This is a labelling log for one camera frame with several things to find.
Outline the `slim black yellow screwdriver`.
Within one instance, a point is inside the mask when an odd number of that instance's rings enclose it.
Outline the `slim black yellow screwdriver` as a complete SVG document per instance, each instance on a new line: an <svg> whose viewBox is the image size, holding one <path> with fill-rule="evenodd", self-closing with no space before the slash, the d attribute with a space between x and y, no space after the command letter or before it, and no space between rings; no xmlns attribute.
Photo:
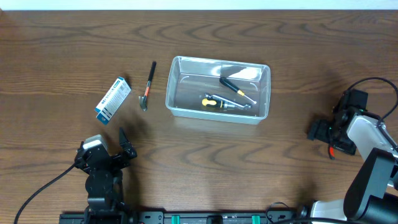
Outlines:
<svg viewBox="0 0 398 224"><path fill-rule="evenodd" d="M233 82L231 82L230 80L228 80L225 77L220 77L220 83L223 84L224 86L230 88L231 90L233 90L234 92L236 92L237 94L241 95L242 97L245 97L247 100L249 100L251 103L256 104L257 102L254 101L252 98L250 98L249 96L247 96L247 94L245 94L245 92L242 91L242 89L240 89L238 86L236 86Z"/></svg>

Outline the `small black orange hammer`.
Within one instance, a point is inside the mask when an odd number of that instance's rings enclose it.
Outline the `small black orange hammer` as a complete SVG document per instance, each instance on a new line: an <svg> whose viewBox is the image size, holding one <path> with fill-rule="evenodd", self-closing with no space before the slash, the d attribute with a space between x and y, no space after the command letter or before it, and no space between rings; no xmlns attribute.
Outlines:
<svg viewBox="0 0 398 224"><path fill-rule="evenodd" d="M153 61L152 65L151 65L151 68L150 68L150 73L149 73L149 77L148 77L148 80L147 80L147 85L146 85L145 92L144 92L144 94L142 96L139 96L139 104L140 104L140 107L141 107L142 111L147 111L147 97L148 97L150 86L151 86L151 83L152 83L152 79L153 79L153 76L154 76L154 73L155 73L156 65L157 65L157 62Z"/></svg>

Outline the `red handled pliers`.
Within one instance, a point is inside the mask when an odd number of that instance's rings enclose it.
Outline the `red handled pliers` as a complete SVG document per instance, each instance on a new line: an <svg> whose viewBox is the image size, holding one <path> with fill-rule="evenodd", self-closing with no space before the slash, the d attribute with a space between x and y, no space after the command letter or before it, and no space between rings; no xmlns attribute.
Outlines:
<svg viewBox="0 0 398 224"><path fill-rule="evenodd" d="M328 155L331 160L335 160L334 148L331 145L328 146Z"/></svg>

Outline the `stubby yellow black screwdriver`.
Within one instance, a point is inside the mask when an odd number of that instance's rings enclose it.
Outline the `stubby yellow black screwdriver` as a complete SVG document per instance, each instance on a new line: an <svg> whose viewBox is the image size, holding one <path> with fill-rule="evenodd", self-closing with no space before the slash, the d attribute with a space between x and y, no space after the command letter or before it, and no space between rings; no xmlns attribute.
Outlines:
<svg viewBox="0 0 398 224"><path fill-rule="evenodd" d="M225 110L231 110L231 109L244 109L242 105L239 105L237 103L233 103L232 101L226 101L226 100L221 100L221 99L212 99L212 98L204 98L201 101L203 106L209 107L209 108L219 108L219 109L225 109Z"/></svg>

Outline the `silver wrench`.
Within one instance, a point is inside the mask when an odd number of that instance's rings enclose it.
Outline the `silver wrench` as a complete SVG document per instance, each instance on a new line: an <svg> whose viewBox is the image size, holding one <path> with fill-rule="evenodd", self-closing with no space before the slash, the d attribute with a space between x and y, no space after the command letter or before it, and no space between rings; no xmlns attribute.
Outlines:
<svg viewBox="0 0 398 224"><path fill-rule="evenodd" d="M227 99L227 98L225 98L225 97L223 97L223 96L220 96L220 95L210 95L210 94L208 94L208 93L205 93L205 97L204 98L212 98L212 99L221 99L221 100L226 100L226 101L232 101L233 103L237 103L237 102L235 102L235 101L233 101L233 100L229 100L229 99ZM237 104L239 104L239 105L242 105L243 107L244 107L244 109L243 110L248 110L248 109L251 109L252 108L252 105L250 105L250 104L241 104L241 103L237 103Z"/></svg>

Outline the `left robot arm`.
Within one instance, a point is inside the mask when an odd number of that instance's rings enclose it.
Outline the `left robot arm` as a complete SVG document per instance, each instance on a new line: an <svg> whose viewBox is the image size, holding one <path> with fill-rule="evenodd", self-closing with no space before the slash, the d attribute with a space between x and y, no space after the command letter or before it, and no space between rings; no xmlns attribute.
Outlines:
<svg viewBox="0 0 398 224"><path fill-rule="evenodd" d="M121 152L110 155L102 135L81 142L75 157L75 167L88 174L85 189L88 206L83 223L135 223L137 215L124 202L123 172L131 165L137 152L119 129Z"/></svg>

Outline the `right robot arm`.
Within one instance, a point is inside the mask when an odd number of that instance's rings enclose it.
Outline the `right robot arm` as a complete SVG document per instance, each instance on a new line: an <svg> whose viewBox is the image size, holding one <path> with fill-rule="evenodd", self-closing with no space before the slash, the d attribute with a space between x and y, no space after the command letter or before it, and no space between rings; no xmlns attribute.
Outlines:
<svg viewBox="0 0 398 224"><path fill-rule="evenodd" d="M312 123L308 139L328 144L334 150L364 160L345 197L316 201L300 209L300 218L319 223L322 218L356 223L397 223L397 197L386 192L397 187L397 144L386 131L380 116L366 110L368 94L346 90L333 108L333 119Z"/></svg>

